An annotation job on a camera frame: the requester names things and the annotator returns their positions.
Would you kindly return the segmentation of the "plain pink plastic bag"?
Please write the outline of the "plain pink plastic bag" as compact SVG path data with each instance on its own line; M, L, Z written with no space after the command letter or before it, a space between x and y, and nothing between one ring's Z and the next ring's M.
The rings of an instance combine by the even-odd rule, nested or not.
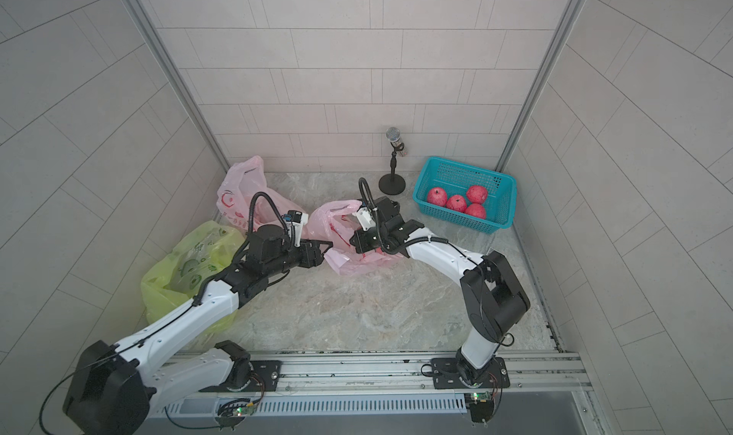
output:
M304 237L331 241L326 263L338 275L355 277L395 265L402 256L388 256L381 250L360 253L349 243L356 231L362 231L354 213L361 208L360 200L338 200L316 209L305 225Z

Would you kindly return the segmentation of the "red apple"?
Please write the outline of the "red apple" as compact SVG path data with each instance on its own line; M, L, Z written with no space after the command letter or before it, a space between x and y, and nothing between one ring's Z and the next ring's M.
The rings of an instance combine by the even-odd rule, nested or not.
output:
M448 195L444 189L435 187L429 190L426 201L436 207L445 207L448 203Z
M486 212L485 207L482 204L478 204L478 203L470 204L466 208L465 214L469 215L470 217L474 217L474 218L482 219L482 220L487 218L487 212Z
M480 185L471 186L466 192L466 198L471 204L482 205L488 198L488 190Z
M446 208L454 212L464 213L468 208L468 202L464 196L456 194L447 200Z

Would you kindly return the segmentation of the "pink strawberry print plastic bag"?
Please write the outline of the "pink strawberry print plastic bag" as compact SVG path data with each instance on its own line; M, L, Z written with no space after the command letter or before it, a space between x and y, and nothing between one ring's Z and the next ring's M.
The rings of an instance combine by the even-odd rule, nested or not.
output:
M250 202L257 192L265 192L280 215L302 208L267 186L265 162L258 155L233 165L217 191L217 207L230 225L245 233L248 230Z

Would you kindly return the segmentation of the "yellow-green plastic bag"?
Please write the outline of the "yellow-green plastic bag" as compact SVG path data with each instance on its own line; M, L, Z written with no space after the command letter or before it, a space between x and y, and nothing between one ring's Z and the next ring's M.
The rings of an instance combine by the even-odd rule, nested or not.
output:
M215 221L198 226L156 263L140 283L146 320L157 322L198 293L202 282L231 263L244 236Z

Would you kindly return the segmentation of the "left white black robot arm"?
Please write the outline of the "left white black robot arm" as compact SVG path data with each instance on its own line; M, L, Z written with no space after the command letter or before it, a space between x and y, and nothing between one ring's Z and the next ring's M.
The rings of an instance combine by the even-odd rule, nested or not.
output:
M167 362L219 320L284 280L291 269L321 265L333 244L303 238L305 213L277 213L277 223L247 221L244 243L231 263L207 278L199 291L157 322L113 344L86 348L69 383L62 411L86 434L132 434L153 411L209 387L240 391L266 385L250 354L221 341L186 362Z

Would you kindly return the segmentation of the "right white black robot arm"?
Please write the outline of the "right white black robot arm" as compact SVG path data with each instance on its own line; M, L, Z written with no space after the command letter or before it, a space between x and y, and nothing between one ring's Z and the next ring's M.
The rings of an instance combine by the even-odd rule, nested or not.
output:
M381 251L426 263L460 287L471 332L457 351L456 369L464 385L482 385L499 347L531 308L511 264L497 251L470 252L417 220L404 220L397 202L374 198L364 177L358 185L362 206L354 215L360 228L349 243L362 254Z

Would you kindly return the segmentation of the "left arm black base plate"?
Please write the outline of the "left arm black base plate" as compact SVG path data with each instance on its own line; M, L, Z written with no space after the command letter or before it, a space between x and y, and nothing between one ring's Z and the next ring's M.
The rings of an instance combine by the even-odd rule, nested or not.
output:
M280 361L250 361L234 364L223 383L200 390L213 392L272 392L277 389L282 363Z

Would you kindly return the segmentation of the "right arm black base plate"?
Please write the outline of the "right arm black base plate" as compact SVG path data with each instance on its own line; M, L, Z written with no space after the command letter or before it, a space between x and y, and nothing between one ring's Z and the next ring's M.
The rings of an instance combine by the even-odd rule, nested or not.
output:
M490 359L482 368L474 368L464 358L435 358L429 363L436 389L504 389L511 386L508 369L502 358Z

